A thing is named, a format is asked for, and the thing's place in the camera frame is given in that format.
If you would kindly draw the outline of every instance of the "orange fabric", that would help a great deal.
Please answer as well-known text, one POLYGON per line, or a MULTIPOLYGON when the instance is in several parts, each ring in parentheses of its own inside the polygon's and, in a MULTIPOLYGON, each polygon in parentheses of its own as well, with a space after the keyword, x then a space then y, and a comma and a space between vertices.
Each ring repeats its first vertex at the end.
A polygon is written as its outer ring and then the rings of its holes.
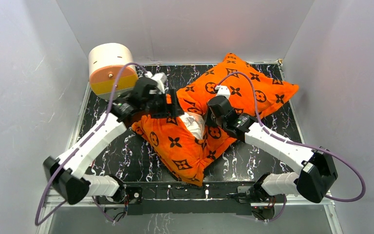
MULTIPOLYGON (((216 84, 235 71, 243 72, 251 78, 262 118, 278 110, 299 88, 297 85, 266 77, 249 63, 230 53, 223 62, 177 91, 183 110, 204 117, 207 102, 216 95, 216 84)), ((229 101, 239 114, 255 114, 253 93, 245 77, 237 74, 230 76, 222 85, 229 88, 229 101)), ((153 119, 143 116, 132 128, 154 147, 161 161, 177 178, 198 186, 203 185, 204 169, 236 140, 220 128, 208 126, 205 127, 204 139, 198 140, 179 117, 153 119)))

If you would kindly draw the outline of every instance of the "marble tabletop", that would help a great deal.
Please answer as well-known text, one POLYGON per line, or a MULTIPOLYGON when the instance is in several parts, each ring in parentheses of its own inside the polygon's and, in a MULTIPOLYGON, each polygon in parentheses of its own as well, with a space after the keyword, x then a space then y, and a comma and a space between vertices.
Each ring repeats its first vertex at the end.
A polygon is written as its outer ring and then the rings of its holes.
MULTIPOLYGON (((177 90, 192 83, 213 66, 169 65, 145 66, 145 68, 153 74, 164 72, 168 77, 166 85, 177 90)), ((269 77, 281 79, 280 68, 277 64, 253 64, 252 66, 269 77)), ((96 123, 106 108, 107 101, 91 92, 79 137, 96 123)), ((300 135, 289 103, 264 118, 263 122, 277 133, 300 142, 300 135)), ((206 168, 204 181, 256 181, 267 172, 290 171, 291 169, 284 163, 263 150, 237 141, 206 168)), ((177 181, 177 178, 162 164, 151 145, 132 130, 127 130, 112 141, 88 168, 87 174, 101 176, 114 174, 126 182, 177 181)))

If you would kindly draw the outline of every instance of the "orange pillowcase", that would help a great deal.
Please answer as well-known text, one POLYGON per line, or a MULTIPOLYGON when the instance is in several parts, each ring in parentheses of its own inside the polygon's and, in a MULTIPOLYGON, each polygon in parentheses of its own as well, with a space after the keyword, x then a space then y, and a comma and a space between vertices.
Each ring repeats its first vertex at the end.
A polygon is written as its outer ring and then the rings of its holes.
MULTIPOLYGON (((235 54, 229 53, 223 62, 177 91, 183 110, 204 117, 207 102, 216 96, 215 86, 226 75, 235 71, 251 78, 262 118, 278 110, 299 88, 286 81, 268 78, 235 54)), ((244 76, 232 75, 222 85, 229 88, 229 101, 239 114, 255 115, 253 92, 244 76)), ((143 116, 132 128, 154 147, 161 161, 177 178, 198 186, 203 185, 204 169, 236 140, 222 129, 208 126, 205 127, 203 140, 198 140, 187 130, 179 117, 153 119, 143 116)))

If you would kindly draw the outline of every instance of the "orange and white cylinder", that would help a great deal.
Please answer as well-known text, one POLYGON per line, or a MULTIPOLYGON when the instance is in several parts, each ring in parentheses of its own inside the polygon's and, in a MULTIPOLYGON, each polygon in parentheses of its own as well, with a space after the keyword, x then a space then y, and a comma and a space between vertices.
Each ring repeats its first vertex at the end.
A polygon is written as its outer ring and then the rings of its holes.
MULTIPOLYGON (((120 69, 127 63, 133 62, 130 50, 118 43, 102 44, 90 51, 88 55, 90 67, 90 86, 100 98, 109 100, 115 78, 120 69)), ((138 80, 134 65, 125 68, 114 98, 119 94, 131 90, 138 80)))

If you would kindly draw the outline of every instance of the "purple cable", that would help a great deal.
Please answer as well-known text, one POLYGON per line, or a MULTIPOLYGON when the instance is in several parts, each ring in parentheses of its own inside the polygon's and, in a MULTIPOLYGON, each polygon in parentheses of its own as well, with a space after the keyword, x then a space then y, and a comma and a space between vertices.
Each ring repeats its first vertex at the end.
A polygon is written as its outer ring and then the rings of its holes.
MULTIPOLYGON (((270 134, 269 130, 263 125, 262 120, 260 119, 260 115, 259 115, 259 112, 258 112, 258 109, 257 109, 256 92, 255 92, 253 83, 251 82, 251 79, 246 74, 244 74, 242 72, 232 72, 232 73, 228 74, 226 77, 224 77, 217 85, 220 85, 228 77, 230 77, 230 76, 232 76, 234 74, 240 74, 240 75, 246 77, 247 81, 249 81, 250 86, 251 86, 252 91, 253 91, 254 107, 255 107, 255 113, 256 113, 257 121, 259 122, 259 125, 262 127, 262 129, 267 134, 270 134)), ((357 201, 357 200, 361 199, 365 195, 366 185, 365 185, 365 180, 363 179, 362 175, 359 173, 359 171, 355 167, 352 166, 352 164, 350 164, 349 162, 347 162, 344 159, 342 159, 339 155, 337 155, 335 153, 332 153, 330 151, 321 149, 321 148, 316 147, 316 146, 302 144, 302 143, 297 143, 297 142, 294 142, 294 141, 289 141, 289 140, 283 139, 283 138, 275 136, 275 135, 270 135, 270 136, 273 137, 274 139, 280 140, 280 141, 282 141, 284 143, 287 143, 287 144, 290 144, 290 145, 297 145, 297 146, 301 146, 301 147, 306 147, 306 148, 309 148, 309 149, 313 149, 313 150, 317 150, 317 151, 320 151, 320 152, 324 152, 324 153, 330 154, 332 157, 338 159, 343 164, 345 164, 346 166, 348 166, 357 175, 357 177, 359 178, 360 183, 362 185, 362 191, 360 192, 360 194, 358 196, 356 196, 354 198, 344 199, 344 198, 337 198, 337 197, 332 197, 332 196, 325 195, 326 198, 332 199, 332 200, 335 200, 335 201, 340 201, 340 202, 354 202, 354 201, 357 201)))
MULTIPOLYGON (((130 65, 135 65, 135 66, 138 66, 144 73, 147 73, 147 70, 142 67, 140 64, 138 63, 135 63, 135 62, 129 62, 127 64, 125 64, 121 69, 120 71, 118 72, 117 76, 115 77, 115 82, 114 82, 114 85, 112 86, 112 90, 111 90, 111 94, 110 94, 110 100, 108 102, 108 107, 107 107, 107 110, 106 110, 106 115, 105 115, 105 118, 104 120, 102 120, 101 124, 98 125, 98 127, 96 127, 96 129, 90 133, 88 135, 87 138, 85 138, 82 143, 65 159, 65 161, 63 163, 61 163, 61 165, 55 170, 54 174, 52 174, 51 178, 49 179, 45 189, 44 189, 44 192, 42 193, 42 196, 41 196, 41 200, 39 201, 39 205, 38 205, 38 209, 37 209, 37 214, 35 215, 35 225, 36 226, 39 226, 41 225, 43 222, 45 222, 45 220, 47 220, 56 210, 58 210, 63 204, 65 204, 67 201, 63 201, 61 202, 59 205, 57 205, 53 210, 51 210, 49 212, 49 214, 47 214, 41 221, 39 221, 39 216, 41 214, 41 210, 42 210, 42 206, 44 204, 44 201, 45 201, 45 198, 49 192, 49 188, 51 187, 52 185, 52 182, 54 181, 55 177, 58 175, 58 173, 61 171, 62 168, 64 168, 65 164, 68 163, 69 160, 71 160, 71 158, 78 152, 79 148, 82 147, 92 136, 94 136, 95 132, 98 131, 104 124, 105 124, 105 121, 107 121, 107 118, 108 118, 108 114, 111 112, 111 109, 112 109, 112 101, 113 101, 113 98, 114 98, 114 94, 115 94, 115 91, 116 91, 116 88, 117 88, 117 84, 118 84, 118 81, 119 79, 121 78, 121 75, 122 73, 124 72, 124 69, 130 65)), ((94 200, 94 203, 97 205, 97 207, 99 209, 101 209, 102 213, 104 214, 104 216, 111 222, 113 222, 113 218, 109 217, 103 210, 102 208, 100 207, 100 205, 97 203, 97 201, 95 200, 95 198, 93 197, 93 200, 94 200)))

